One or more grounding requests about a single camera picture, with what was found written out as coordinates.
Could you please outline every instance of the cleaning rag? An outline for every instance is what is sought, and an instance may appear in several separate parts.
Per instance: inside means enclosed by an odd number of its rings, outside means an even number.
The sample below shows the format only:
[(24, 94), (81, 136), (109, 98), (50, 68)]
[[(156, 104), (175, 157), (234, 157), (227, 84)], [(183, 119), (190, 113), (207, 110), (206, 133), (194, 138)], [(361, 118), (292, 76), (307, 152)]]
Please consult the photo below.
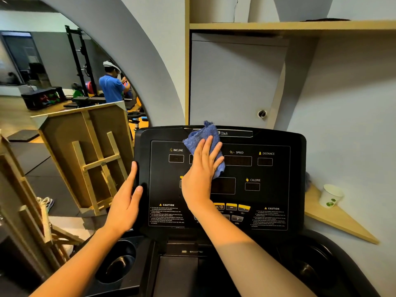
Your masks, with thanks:
[[(217, 131), (215, 124), (213, 124), (212, 122), (205, 121), (204, 128), (190, 133), (188, 138), (186, 138), (183, 141), (183, 143), (186, 145), (187, 149), (191, 152), (191, 154), (194, 154), (195, 148), (197, 147), (201, 139), (207, 139), (208, 136), (210, 135), (213, 135), (212, 145), (210, 146), (210, 153), (211, 153), (215, 148), (215, 146), (217, 145), (217, 143), (220, 142), (219, 132)], [(223, 154), (220, 151), (219, 154), (216, 156), (216, 159), (218, 159), (222, 155)], [(220, 173), (223, 172), (224, 169), (225, 169), (225, 164), (223, 161), (217, 167), (215, 174), (213, 175), (213, 179), (219, 177)]]

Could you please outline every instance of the cabinet door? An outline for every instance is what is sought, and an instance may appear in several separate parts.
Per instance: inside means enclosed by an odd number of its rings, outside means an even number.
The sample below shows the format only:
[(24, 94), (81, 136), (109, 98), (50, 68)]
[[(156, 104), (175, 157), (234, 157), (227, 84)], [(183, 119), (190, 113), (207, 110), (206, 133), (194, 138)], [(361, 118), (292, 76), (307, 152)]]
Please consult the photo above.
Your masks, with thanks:
[(193, 34), (190, 124), (265, 128), (287, 50), (283, 39)]

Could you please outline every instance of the treadmill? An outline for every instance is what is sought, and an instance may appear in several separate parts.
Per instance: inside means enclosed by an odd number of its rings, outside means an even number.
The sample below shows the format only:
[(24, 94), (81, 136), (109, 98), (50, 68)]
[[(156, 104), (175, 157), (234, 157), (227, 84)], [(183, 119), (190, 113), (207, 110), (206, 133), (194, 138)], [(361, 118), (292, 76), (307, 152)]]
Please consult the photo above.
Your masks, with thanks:
[[(135, 186), (144, 188), (139, 215), (104, 259), (86, 296), (240, 296), (181, 192), (181, 178), (193, 159), (182, 140), (200, 128), (136, 132)], [(224, 217), (316, 295), (379, 296), (339, 246), (303, 227), (304, 136), (217, 128), (226, 169), (212, 181), (211, 200)]]

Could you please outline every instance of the white cup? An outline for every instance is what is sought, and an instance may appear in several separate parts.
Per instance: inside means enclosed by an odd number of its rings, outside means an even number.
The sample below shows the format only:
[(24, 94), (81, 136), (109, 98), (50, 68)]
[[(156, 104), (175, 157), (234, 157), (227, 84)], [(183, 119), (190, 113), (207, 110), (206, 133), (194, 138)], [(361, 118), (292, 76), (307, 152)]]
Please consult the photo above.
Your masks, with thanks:
[(319, 203), (325, 208), (332, 208), (343, 197), (344, 192), (342, 189), (332, 184), (325, 184), (322, 195), (319, 198)]

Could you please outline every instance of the blue shirt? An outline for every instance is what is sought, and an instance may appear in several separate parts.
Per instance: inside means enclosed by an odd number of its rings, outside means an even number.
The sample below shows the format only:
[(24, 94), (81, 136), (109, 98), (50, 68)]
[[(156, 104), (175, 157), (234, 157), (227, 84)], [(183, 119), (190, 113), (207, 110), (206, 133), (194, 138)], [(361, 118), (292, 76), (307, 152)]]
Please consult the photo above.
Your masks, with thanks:
[(104, 75), (99, 78), (99, 84), (102, 87), (103, 94), (105, 95), (106, 103), (122, 101), (122, 92), (125, 86), (117, 78), (110, 75)]

